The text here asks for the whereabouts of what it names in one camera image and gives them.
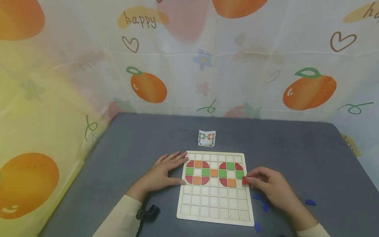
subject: gray tabletop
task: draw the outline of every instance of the gray tabletop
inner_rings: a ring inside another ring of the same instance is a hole
[[[199,129],[216,130],[216,146],[197,145]],[[162,154],[177,150],[240,152],[246,166],[280,171],[331,236],[377,236],[379,192],[338,130],[328,123],[119,114],[104,133],[41,237],[90,237],[126,190]],[[181,177],[182,167],[171,173]],[[261,226],[217,224],[176,218],[179,187],[153,193],[145,202],[161,213],[144,223],[140,236],[294,236],[286,217],[253,199]]]

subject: finger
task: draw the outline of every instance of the finger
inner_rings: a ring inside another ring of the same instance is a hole
[[[170,162],[168,164],[168,169],[169,170],[175,169],[179,165],[182,165],[183,163],[185,163],[187,160],[188,160],[188,157],[184,157],[184,158],[181,158],[180,160],[176,160],[176,161]]]
[[[254,188],[258,188],[262,190],[264,193],[267,191],[269,184],[265,183],[254,177],[246,177],[246,180],[252,185]]]
[[[179,178],[169,178],[169,177],[167,177],[166,184],[167,184],[167,186],[185,185],[186,181],[184,181],[183,179],[179,179]]]
[[[260,167],[257,167],[255,169],[252,169],[250,172],[248,172],[246,177],[254,177],[254,176],[257,176],[259,174],[263,174],[267,178],[270,178],[271,176],[274,175],[275,172],[276,172],[275,170],[269,169],[267,167],[260,166]]]
[[[155,162],[155,164],[159,164],[159,163],[160,163],[164,158],[166,158],[167,156],[168,156],[168,154],[159,157],[159,159]]]
[[[186,157],[186,155],[187,155],[187,152],[181,153],[180,155],[172,159],[172,161],[180,160],[181,158]]]
[[[172,158],[176,157],[179,154],[179,151],[172,153],[171,155],[167,156],[163,161],[171,160]]]

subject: orange fruit print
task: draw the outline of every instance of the orange fruit print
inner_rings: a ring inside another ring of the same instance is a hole
[[[314,75],[303,74],[305,71]],[[316,108],[328,101],[337,88],[333,77],[321,75],[313,67],[304,68],[295,75],[302,78],[292,83],[283,94],[283,103],[292,110]]]
[[[25,153],[0,169],[0,218],[22,217],[41,206],[58,184],[59,170],[47,155]]]
[[[268,0],[212,0],[216,12],[225,18],[235,19],[248,16],[261,7]]]
[[[45,15],[37,0],[2,0],[0,22],[0,39],[18,41],[40,33]]]
[[[130,83],[134,92],[144,101],[161,103],[166,99],[167,88],[163,81],[153,74],[141,72],[135,67],[129,66],[126,71],[133,74]]]

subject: right hand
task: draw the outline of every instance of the right hand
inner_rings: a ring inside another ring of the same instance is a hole
[[[252,188],[262,190],[270,202],[287,212],[302,205],[281,173],[266,167],[257,167],[246,175]]]

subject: cream sleeve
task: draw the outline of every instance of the cream sleeve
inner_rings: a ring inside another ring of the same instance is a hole
[[[315,227],[304,231],[297,231],[296,233],[298,237],[330,237],[330,235],[326,232],[320,223],[318,223],[318,225]]]
[[[135,237],[140,221],[136,215],[142,203],[124,195],[92,237]]]

